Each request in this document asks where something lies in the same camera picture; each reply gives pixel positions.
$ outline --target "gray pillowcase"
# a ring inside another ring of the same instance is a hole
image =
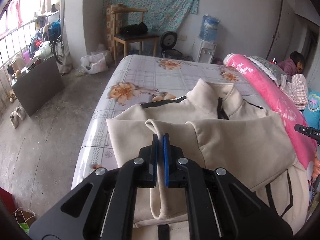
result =
[[[255,63],[260,70],[262,70],[264,73],[266,73],[267,76],[269,76],[276,83],[277,86],[279,86],[281,84],[281,75],[286,75],[286,73],[278,65],[273,64],[273,63],[267,61],[266,59],[258,57],[258,56],[251,56],[250,58],[258,61],[262,66],[265,67],[265,68],[263,68],[263,67],[261,67],[260,64]],[[287,76],[287,81],[291,82],[291,77]]]

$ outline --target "door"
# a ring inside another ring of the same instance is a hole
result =
[[[282,0],[281,16],[267,60],[272,60],[273,58],[275,58],[277,62],[285,60],[293,32],[294,18],[294,10],[287,0]]]
[[[306,42],[306,45],[302,50],[302,55],[306,59],[306,64],[302,71],[302,74],[305,77],[308,76],[309,70],[311,69],[311,65],[315,57],[317,45],[318,45],[318,34],[311,31],[309,27],[307,30],[307,36],[308,36],[308,41]]]

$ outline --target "power outlet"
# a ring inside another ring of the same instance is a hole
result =
[[[186,41],[187,40],[187,36],[186,35],[178,35],[178,40],[179,41]]]

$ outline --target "silver screw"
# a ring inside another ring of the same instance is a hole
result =
[[[106,170],[104,168],[98,168],[96,169],[96,175],[103,175],[105,174]]]
[[[221,175],[221,176],[227,173],[227,171],[224,168],[218,168],[216,172],[218,175]]]
[[[187,163],[188,163],[188,159],[187,159],[187,158],[179,158],[179,159],[178,159],[178,163],[180,163],[180,164],[187,164]]]
[[[143,162],[144,162],[144,160],[143,160],[142,158],[140,158],[140,157],[135,158],[135,159],[133,160],[133,163],[134,163],[134,164],[142,164]]]

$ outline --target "wooden chair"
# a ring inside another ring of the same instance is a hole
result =
[[[123,33],[117,33],[116,34],[116,14],[117,13],[131,13],[131,12],[141,12],[141,22],[143,22],[144,13],[147,12],[146,9],[137,9],[137,8],[122,8],[119,10],[112,11],[111,13],[114,14],[113,16],[113,40],[114,40],[114,57],[115,57],[115,64],[117,61],[117,42],[123,44],[124,46],[124,56],[126,57],[128,55],[128,44],[139,42],[139,54],[141,55],[142,51],[142,42],[143,41],[154,41],[154,47],[153,47],[153,56],[156,56],[156,50],[157,50],[157,43],[159,35],[156,33],[147,32],[142,35],[128,35]]]

